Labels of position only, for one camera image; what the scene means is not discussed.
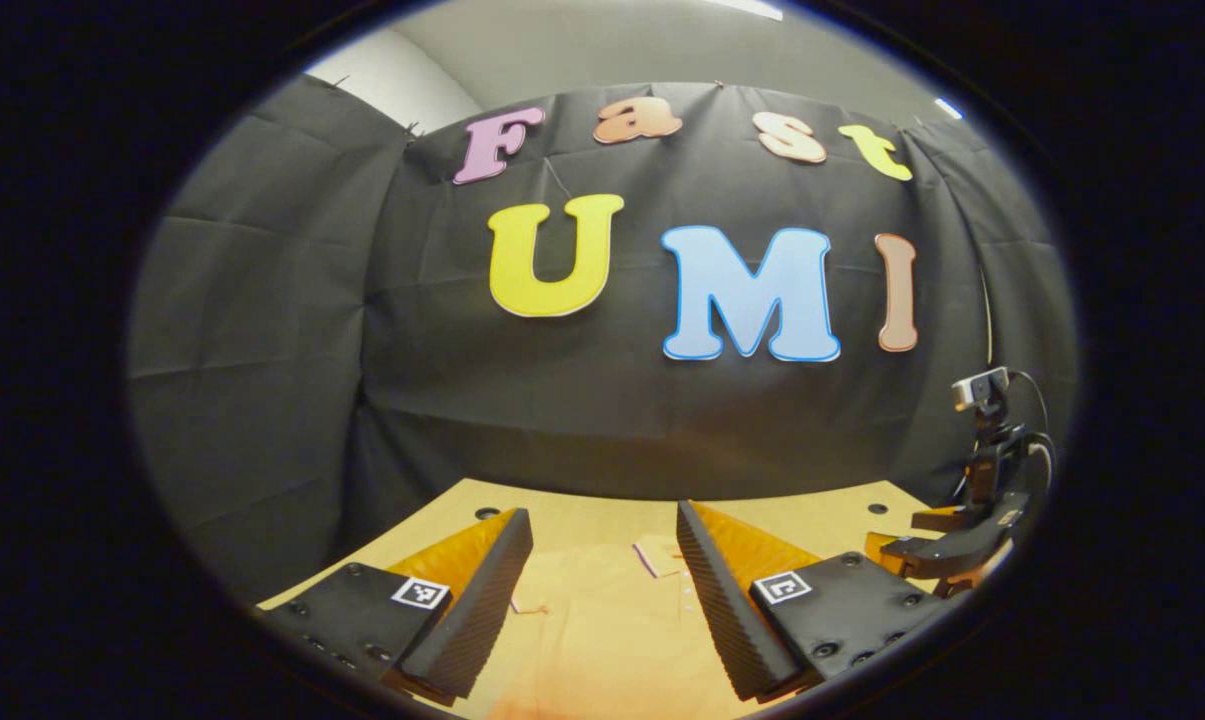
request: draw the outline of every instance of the black fabric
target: black fabric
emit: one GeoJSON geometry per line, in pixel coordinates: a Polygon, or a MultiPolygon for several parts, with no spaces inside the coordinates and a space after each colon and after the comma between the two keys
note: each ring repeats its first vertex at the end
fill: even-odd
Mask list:
{"type": "Polygon", "coordinates": [[[419,441],[404,443],[363,402],[349,427],[336,555],[358,550],[441,495],[448,483],[439,478],[457,477],[460,471],[439,456],[436,448],[419,441]],[[422,456],[407,456],[402,445],[415,445],[422,456]]]}
{"type": "MultiPolygon", "coordinates": [[[[1030,205],[968,187],[1015,181],[1000,179],[1003,169],[983,157],[931,158],[965,149],[969,140],[903,136],[815,100],[703,83],[570,92],[483,117],[528,106],[546,111],[546,120],[529,128],[498,177],[451,183],[464,161],[466,123],[407,147],[377,229],[366,283],[366,401],[405,456],[446,459],[416,466],[428,486],[469,476],[583,495],[713,500],[887,478],[935,503],[956,485],[972,445],[972,419],[954,413],[950,383],[987,365],[981,261],[995,264],[994,313],[1031,305],[1024,313],[1036,320],[1033,343],[1066,327],[1066,302],[1038,301],[1066,297],[1058,268],[999,261],[987,250],[1000,242],[1001,259],[1018,259],[1050,237],[1036,231],[1030,205]],[[683,128],[619,144],[593,140],[598,110],[640,95],[668,100],[683,128]],[[806,122],[829,159],[807,165],[772,155],[752,124],[762,110],[806,122]],[[839,135],[844,124],[893,141],[912,181],[872,169],[839,135]],[[972,163],[978,166],[968,169],[972,163]],[[963,177],[976,179],[954,187],[963,177]],[[535,273],[560,279],[574,265],[575,242],[562,206],[592,193],[625,200],[612,220],[602,295],[562,318],[521,318],[496,306],[487,219],[511,205],[547,205],[535,273]],[[676,325],[678,275],[660,236],[688,224],[721,228],[754,272],[781,228],[827,234],[829,313],[841,355],[782,362],[763,348],[742,358],[727,341],[712,361],[663,356],[663,338],[676,325]],[[1010,231],[987,238],[987,228],[1010,231]],[[901,234],[918,250],[921,340],[903,354],[877,347],[884,266],[872,237],[884,232],[901,234]]],[[[776,325],[772,315],[766,337],[776,325]]],[[[1023,325],[995,318],[994,327],[1001,338],[1023,325]]],[[[716,315],[715,331],[725,337],[716,315]]],[[[1006,346],[999,356],[1019,364],[1021,346],[1006,346]]],[[[1041,373],[1048,365],[1042,374],[1059,395],[1076,358],[1070,346],[1051,352],[1030,356],[1025,368],[1041,373]]]]}
{"type": "Polygon", "coordinates": [[[360,378],[363,282],[404,129],[308,76],[204,158],[151,241],[128,391],[151,478],[251,600],[333,560],[360,378]]]}
{"type": "MultiPolygon", "coordinates": [[[[1017,182],[1012,161],[966,123],[910,128],[904,141],[930,161],[953,193],[976,247],[989,293],[991,365],[1022,370],[1035,379],[1056,449],[1066,454],[1082,372],[1081,336],[1050,206],[1017,182]]],[[[1031,386],[1013,380],[1009,397],[1013,420],[1041,427],[1031,386]]]]}

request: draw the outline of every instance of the screw hole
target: screw hole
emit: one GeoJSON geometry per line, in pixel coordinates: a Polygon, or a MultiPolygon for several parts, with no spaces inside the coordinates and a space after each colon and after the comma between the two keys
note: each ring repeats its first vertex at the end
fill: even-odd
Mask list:
{"type": "Polygon", "coordinates": [[[369,644],[369,647],[366,647],[366,655],[381,662],[393,661],[393,656],[387,650],[384,650],[384,648],[378,647],[378,644],[369,644]]]}

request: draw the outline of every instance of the yellow letter u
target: yellow letter u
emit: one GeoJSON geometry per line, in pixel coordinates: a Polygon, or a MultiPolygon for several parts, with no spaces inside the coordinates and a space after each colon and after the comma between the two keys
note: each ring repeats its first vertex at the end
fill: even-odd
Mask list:
{"type": "Polygon", "coordinates": [[[575,268],[566,279],[541,282],[531,267],[535,229],[548,218],[547,205],[515,205],[487,220],[494,232],[490,248],[490,295],[524,318],[570,315],[601,295],[611,270],[611,216],[624,208],[619,195],[584,195],[566,203],[575,218],[575,268]]]}

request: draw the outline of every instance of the orange soft pad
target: orange soft pad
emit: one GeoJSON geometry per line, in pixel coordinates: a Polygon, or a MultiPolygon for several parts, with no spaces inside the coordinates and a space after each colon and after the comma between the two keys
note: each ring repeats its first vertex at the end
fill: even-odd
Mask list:
{"type": "Polygon", "coordinates": [[[864,555],[868,555],[868,559],[881,565],[882,568],[887,568],[890,573],[899,576],[900,568],[904,566],[904,560],[890,555],[882,555],[882,548],[898,539],[900,539],[898,536],[868,533],[864,536],[864,555]]]}
{"type": "Polygon", "coordinates": [[[936,507],[934,511],[917,511],[915,515],[957,515],[958,511],[962,509],[962,504],[951,504],[948,507],[936,507]]]}
{"type": "Polygon", "coordinates": [[[699,519],[704,520],[704,527],[717,544],[717,551],[722,553],[722,559],[725,560],[727,568],[740,586],[740,592],[750,598],[754,610],[757,604],[750,597],[750,584],[753,584],[753,580],[819,562],[819,557],[812,553],[786,543],[765,530],[754,529],[753,525],[736,520],[724,512],[713,511],[712,507],[694,500],[690,501],[690,506],[694,507],[699,519]]]}
{"type": "Polygon", "coordinates": [[[478,571],[478,565],[482,565],[487,551],[500,537],[513,514],[515,511],[510,509],[501,512],[500,515],[487,518],[442,542],[425,547],[424,550],[417,551],[386,569],[399,576],[447,585],[454,596],[451,607],[455,607],[455,602],[464,594],[464,588],[468,588],[469,580],[478,571]]]}

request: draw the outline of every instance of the light blue letter m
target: light blue letter m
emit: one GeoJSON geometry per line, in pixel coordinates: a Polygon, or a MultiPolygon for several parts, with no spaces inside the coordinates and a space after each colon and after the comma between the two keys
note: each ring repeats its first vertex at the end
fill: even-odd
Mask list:
{"type": "Polygon", "coordinates": [[[711,305],[716,305],[740,355],[753,355],[778,306],[780,331],[771,337],[771,355],[797,362],[837,358],[841,346],[831,336],[825,299],[829,238],[823,234],[781,229],[757,275],[717,228],[672,228],[660,243],[678,256],[678,331],[665,340],[665,355],[674,360],[721,355],[722,338],[711,327],[711,305]]]}

